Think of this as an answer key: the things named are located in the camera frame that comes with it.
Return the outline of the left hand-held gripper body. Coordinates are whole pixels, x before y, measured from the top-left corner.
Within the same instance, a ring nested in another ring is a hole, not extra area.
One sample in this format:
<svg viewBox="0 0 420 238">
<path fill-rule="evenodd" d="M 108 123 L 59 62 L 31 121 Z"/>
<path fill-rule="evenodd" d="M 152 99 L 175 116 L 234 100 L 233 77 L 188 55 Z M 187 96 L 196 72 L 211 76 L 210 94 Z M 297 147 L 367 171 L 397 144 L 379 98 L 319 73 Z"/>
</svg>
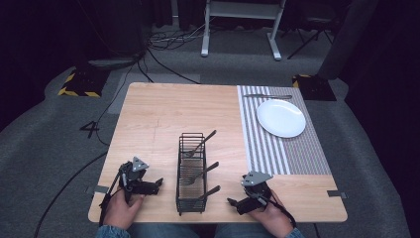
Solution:
<svg viewBox="0 0 420 238">
<path fill-rule="evenodd" d="M 143 162 L 138 157 L 125 164 L 119 169 L 119 186 L 125 192 L 126 201 L 129 202 L 133 194 L 142 194 L 144 186 L 150 186 L 149 181 L 144 181 L 145 175 L 149 165 Z"/>
</svg>

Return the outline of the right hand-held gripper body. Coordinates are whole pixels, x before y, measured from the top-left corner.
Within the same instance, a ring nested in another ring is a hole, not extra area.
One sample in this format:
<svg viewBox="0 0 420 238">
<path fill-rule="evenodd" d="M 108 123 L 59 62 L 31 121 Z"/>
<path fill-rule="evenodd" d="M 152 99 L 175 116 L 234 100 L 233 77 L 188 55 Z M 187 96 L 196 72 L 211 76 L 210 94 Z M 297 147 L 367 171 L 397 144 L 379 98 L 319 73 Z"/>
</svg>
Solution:
<svg viewBox="0 0 420 238">
<path fill-rule="evenodd" d="M 241 185 L 247 195 L 247 198 L 244 198 L 245 204 L 257 204 L 260 208 L 266 207 L 271 198 L 271 191 L 266 182 L 271 178 L 270 174 L 255 171 L 244 175 Z"/>
</svg>

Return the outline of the person's right hand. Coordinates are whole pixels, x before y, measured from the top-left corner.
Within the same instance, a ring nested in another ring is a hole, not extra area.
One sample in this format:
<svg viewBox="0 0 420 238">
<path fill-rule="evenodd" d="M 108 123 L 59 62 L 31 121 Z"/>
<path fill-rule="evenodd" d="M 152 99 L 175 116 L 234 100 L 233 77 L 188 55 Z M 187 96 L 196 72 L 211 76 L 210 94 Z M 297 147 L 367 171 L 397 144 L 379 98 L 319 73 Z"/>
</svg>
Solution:
<svg viewBox="0 0 420 238">
<path fill-rule="evenodd" d="M 249 215 L 275 238 L 286 238 L 293 231 L 290 219 L 274 204 L 269 203 L 264 210 L 253 210 Z"/>
</svg>

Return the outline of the person's left hand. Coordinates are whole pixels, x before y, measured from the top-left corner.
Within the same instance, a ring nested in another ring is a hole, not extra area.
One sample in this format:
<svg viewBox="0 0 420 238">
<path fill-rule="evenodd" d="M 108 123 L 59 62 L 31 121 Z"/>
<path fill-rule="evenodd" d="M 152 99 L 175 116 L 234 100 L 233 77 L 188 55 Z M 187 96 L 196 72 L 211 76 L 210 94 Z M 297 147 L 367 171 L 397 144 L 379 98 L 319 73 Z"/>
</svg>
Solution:
<svg viewBox="0 0 420 238">
<path fill-rule="evenodd" d="M 135 195 L 127 202 L 125 192 L 121 189 L 116 191 L 108 203 L 103 224 L 127 230 L 133 224 L 145 198 L 143 194 Z"/>
</svg>

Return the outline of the person's legs in jeans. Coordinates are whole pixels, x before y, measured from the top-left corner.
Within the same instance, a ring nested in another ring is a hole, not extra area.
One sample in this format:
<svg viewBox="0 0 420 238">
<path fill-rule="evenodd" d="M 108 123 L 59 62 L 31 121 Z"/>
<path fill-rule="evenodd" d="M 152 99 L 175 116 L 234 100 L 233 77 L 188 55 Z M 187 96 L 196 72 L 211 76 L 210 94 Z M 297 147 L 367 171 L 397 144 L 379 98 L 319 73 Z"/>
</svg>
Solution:
<svg viewBox="0 0 420 238">
<path fill-rule="evenodd" d="M 291 225 L 264 227 L 259 223 L 218 224 L 212 238 L 286 238 L 293 231 Z M 132 238 L 201 238 L 198 231 L 187 224 L 146 223 L 129 228 Z"/>
</svg>

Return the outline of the person's right denim sleeve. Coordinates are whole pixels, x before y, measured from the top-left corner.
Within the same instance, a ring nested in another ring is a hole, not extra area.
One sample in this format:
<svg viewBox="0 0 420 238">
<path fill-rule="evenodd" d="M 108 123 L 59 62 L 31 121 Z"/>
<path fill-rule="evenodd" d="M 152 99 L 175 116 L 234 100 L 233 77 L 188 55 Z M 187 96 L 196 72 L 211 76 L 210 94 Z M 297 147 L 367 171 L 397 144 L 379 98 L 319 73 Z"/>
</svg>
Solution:
<svg viewBox="0 0 420 238">
<path fill-rule="evenodd" d="M 290 233 L 288 233 L 285 238 L 305 238 L 298 228 L 294 228 Z"/>
</svg>

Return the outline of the person's left denim sleeve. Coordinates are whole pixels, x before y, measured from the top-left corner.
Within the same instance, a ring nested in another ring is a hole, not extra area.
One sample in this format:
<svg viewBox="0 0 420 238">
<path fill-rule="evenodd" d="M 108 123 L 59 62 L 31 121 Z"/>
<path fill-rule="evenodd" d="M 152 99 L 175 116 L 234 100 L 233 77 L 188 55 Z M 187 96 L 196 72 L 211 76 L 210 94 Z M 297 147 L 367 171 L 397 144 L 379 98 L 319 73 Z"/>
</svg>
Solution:
<svg viewBox="0 0 420 238">
<path fill-rule="evenodd" d="M 111 225 L 102 225 L 98 228 L 95 238 L 131 238 L 131 235 L 125 229 Z"/>
</svg>

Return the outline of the grey striped placemat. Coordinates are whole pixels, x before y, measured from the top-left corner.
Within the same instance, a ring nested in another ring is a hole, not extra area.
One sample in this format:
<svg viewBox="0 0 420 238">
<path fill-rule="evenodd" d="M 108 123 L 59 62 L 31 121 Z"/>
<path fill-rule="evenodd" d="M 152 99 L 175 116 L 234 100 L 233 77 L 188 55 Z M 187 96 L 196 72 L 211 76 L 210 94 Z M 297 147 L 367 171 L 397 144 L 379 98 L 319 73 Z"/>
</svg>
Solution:
<svg viewBox="0 0 420 238">
<path fill-rule="evenodd" d="M 300 90 L 292 87 L 237 87 L 248 169 L 271 175 L 328 175 L 331 170 Z M 245 94 L 292 95 L 285 101 L 297 106 L 306 119 L 305 130 L 293 138 L 270 134 L 259 123 L 258 107 L 267 98 L 239 98 Z"/>
</svg>

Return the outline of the black tape floor mark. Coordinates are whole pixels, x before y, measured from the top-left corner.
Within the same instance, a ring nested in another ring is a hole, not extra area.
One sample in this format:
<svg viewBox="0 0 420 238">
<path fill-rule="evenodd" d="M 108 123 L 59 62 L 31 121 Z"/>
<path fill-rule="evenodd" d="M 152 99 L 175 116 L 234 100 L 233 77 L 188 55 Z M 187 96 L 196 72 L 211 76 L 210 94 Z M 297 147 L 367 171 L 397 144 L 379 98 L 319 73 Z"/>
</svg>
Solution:
<svg viewBox="0 0 420 238">
<path fill-rule="evenodd" d="M 90 139 L 94 133 L 99 131 L 98 123 L 96 121 L 90 121 L 89 123 L 81 126 L 79 130 L 87 132 L 87 138 Z"/>
</svg>

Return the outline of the white round plate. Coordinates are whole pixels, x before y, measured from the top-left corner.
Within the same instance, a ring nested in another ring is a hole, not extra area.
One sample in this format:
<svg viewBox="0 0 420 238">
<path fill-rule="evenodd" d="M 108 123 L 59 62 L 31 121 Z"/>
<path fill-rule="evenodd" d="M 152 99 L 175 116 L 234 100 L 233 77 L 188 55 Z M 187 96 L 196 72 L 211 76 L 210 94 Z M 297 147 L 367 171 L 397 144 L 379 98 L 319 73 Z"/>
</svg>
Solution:
<svg viewBox="0 0 420 238">
<path fill-rule="evenodd" d="M 266 131 L 280 138 L 296 137 L 306 127 L 303 112 L 285 100 L 271 99 L 263 102 L 257 109 L 257 117 Z"/>
</svg>

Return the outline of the silver table knife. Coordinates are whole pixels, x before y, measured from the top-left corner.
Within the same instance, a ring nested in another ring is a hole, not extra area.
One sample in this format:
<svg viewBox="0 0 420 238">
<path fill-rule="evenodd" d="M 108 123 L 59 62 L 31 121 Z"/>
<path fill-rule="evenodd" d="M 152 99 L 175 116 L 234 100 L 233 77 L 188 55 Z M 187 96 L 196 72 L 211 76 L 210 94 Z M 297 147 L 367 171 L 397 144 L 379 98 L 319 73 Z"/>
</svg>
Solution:
<svg viewBox="0 0 420 238">
<path fill-rule="evenodd" d="M 248 98 L 248 97 L 287 100 L 287 99 L 291 99 L 292 95 L 245 94 L 245 95 L 239 96 L 239 98 Z"/>
</svg>

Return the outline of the black tripod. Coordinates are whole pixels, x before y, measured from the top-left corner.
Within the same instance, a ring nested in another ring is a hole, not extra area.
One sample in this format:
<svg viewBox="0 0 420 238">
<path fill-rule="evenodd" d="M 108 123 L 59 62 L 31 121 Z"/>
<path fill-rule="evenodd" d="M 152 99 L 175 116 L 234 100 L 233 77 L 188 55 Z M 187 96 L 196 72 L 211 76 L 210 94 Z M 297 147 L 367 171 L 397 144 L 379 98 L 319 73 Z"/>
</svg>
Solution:
<svg viewBox="0 0 420 238">
<path fill-rule="evenodd" d="M 319 19 L 319 18 L 301 18 L 299 20 L 298 25 L 295 27 L 295 30 L 298 32 L 299 37 L 302 41 L 302 45 L 299 46 L 296 50 L 294 50 L 287 58 L 291 60 L 296 54 L 298 54 L 302 49 L 304 49 L 309 43 L 318 39 L 321 33 L 324 33 L 327 37 L 327 40 L 330 43 L 333 43 L 331 38 L 328 36 L 327 31 L 332 30 L 334 28 L 334 21 L 327 20 L 327 19 Z M 301 30 L 307 32 L 313 32 L 313 35 L 308 39 L 304 39 L 302 34 L 300 33 Z"/>
</svg>

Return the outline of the black-handled fork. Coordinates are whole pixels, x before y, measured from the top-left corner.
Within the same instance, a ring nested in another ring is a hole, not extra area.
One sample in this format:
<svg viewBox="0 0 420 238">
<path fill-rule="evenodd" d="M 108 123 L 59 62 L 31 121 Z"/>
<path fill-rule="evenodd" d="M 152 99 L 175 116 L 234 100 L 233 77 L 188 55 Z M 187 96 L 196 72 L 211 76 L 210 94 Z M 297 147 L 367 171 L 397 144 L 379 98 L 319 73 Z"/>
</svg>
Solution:
<svg viewBox="0 0 420 238">
<path fill-rule="evenodd" d="M 188 151 L 188 152 L 184 152 L 183 153 L 183 158 L 185 159 L 189 159 L 192 158 L 194 156 L 194 154 L 196 153 L 196 151 L 198 149 L 200 149 L 202 146 L 204 146 L 204 144 L 211 139 L 215 134 L 217 133 L 217 130 L 213 130 L 207 137 L 205 137 L 194 149 Z"/>
<path fill-rule="evenodd" d="M 218 192 L 220 189 L 221 189 L 221 186 L 220 186 L 220 185 L 216 185 L 215 187 L 211 188 L 210 190 L 208 190 L 208 191 L 204 192 L 204 194 L 203 194 L 203 195 L 199 196 L 199 197 L 198 197 L 198 200 L 204 200 L 204 199 L 206 199 L 208 196 L 210 196 L 210 195 L 212 195 L 212 194 L 214 194 L 214 193 Z"/>
<path fill-rule="evenodd" d="M 209 172 L 209 171 L 211 171 L 211 170 L 213 170 L 213 169 L 217 168 L 218 166 L 219 166 L 219 163 L 218 163 L 218 162 L 215 162 L 215 163 L 214 163 L 214 164 L 212 164 L 211 166 L 209 166 L 209 167 L 207 167 L 207 168 L 203 169 L 201 172 L 196 173 L 196 174 L 194 174 L 193 176 L 186 177 L 186 178 L 181 178 L 179 183 L 180 183 L 181 185 L 191 185 L 191 184 L 194 184 L 194 183 L 195 183 L 195 181 L 196 181 L 198 178 L 200 178 L 200 177 L 204 176 L 207 172 Z"/>
</svg>

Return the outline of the grey padded post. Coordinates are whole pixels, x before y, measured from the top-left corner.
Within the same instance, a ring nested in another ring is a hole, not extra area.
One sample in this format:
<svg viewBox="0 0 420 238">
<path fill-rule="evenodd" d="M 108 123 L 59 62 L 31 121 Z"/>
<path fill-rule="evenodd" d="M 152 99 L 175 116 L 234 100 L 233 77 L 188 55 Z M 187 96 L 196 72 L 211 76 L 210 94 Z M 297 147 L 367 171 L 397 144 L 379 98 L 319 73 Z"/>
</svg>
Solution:
<svg viewBox="0 0 420 238">
<path fill-rule="evenodd" d="M 347 16 L 316 76 L 321 80 L 336 79 L 350 58 L 379 0 L 352 0 Z"/>
</svg>

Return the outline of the white metal desk frame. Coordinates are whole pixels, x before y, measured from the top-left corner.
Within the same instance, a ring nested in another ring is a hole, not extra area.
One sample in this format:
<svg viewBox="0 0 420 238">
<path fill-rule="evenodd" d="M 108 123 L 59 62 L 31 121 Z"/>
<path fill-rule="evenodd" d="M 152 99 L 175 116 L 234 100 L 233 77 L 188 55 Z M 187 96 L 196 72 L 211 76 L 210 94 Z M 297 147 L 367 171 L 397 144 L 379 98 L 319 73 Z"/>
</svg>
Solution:
<svg viewBox="0 0 420 238">
<path fill-rule="evenodd" d="M 273 20 L 270 32 L 266 34 L 273 58 L 281 60 L 282 56 L 278 49 L 275 37 L 280 20 L 284 11 L 286 0 L 279 0 L 275 4 L 244 3 L 244 2 L 221 2 L 206 0 L 204 11 L 204 35 L 202 40 L 201 55 L 206 58 L 209 55 L 210 44 L 210 19 L 212 17 L 243 18 L 258 20 Z"/>
</svg>

